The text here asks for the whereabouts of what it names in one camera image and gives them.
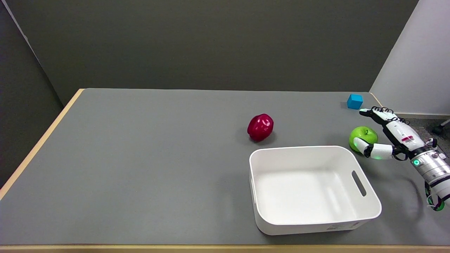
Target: blue cube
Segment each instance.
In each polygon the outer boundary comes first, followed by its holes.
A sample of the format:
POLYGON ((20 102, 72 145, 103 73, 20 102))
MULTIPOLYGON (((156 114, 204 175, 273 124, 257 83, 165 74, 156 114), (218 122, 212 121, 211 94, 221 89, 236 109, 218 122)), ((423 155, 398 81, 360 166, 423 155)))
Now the blue cube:
POLYGON ((363 104, 363 96, 358 94, 350 94, 347 100, 347 107, 350 109, 359 110, 363 104))

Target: robotic hand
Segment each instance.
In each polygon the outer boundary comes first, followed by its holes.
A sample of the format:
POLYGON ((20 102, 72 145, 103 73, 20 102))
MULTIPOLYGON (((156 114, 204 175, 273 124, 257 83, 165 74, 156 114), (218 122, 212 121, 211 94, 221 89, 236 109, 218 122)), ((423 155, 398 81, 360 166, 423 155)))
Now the robotic hand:
POLYGON ((435 211, 442 210, 443 203, 450 205, 450 166, 444 161, 445 155, 439 154, 437 140, 429 139, 423 142, 419 135, 407 121, 396 116, 386 107, 372 107, 361 109, 360 114, 371 117, 376 123, 382 125, 383 133, 394 144, 369 144, 361 138, 355 138, 353 144, 365 157, 374 159, 391 159, 399 161, 410 159, 411 164, 425 179, 427 200, 435 211), (430 198, 430 187, 438 195, 438 204, 433 205, 430 198))

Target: gray carpet floor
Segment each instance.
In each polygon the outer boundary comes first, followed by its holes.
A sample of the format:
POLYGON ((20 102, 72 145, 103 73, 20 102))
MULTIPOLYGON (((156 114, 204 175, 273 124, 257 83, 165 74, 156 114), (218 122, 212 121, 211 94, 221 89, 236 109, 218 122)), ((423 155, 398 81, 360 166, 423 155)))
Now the gray carpet floor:
POLYGON ((443 119, 410 119, 410 126, 419 134, 422 140, 427 141, 430 138, 437 139, 437 146, 440 152, 446 156, 450 155, 450 124, 444 127, 444 131, 437 135, 432 129, 444 122, 443 119))

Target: table top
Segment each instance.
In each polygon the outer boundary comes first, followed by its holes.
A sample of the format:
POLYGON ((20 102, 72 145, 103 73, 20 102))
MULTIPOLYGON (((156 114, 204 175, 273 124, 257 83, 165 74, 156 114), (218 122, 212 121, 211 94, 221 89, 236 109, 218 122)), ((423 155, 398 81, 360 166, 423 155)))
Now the table top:
MULTIPOLYGON (((369 93, 363 108, 379 105, 369 93)), ((256 149, 339 145, 357 126, 348 92, 86 89, 0 201, 0 244, 448 245, 450 208, 426 206, 408 162, 356 155, 382 203, 351 231, 268 236, 248 183, 256 149), (267 113, 274 132, 246 133, 267 113)))

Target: green apple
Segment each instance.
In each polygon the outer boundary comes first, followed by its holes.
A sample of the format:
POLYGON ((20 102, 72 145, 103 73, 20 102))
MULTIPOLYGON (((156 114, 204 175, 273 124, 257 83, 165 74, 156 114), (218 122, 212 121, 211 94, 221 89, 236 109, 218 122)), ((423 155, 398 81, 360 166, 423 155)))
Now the green apple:
POLYGON ((359 126, 353 129, 353 131, 351 131, 350 133, 350 138, 348 138, 348 144, 350 144, 351 149, 358 153, 360 151, 355 147, 355 144, 353 144, 353 139, 355 139, 355 137, 359 137, 370 144, 374 144, 378 141, 377 133, 368 126, 359 126))

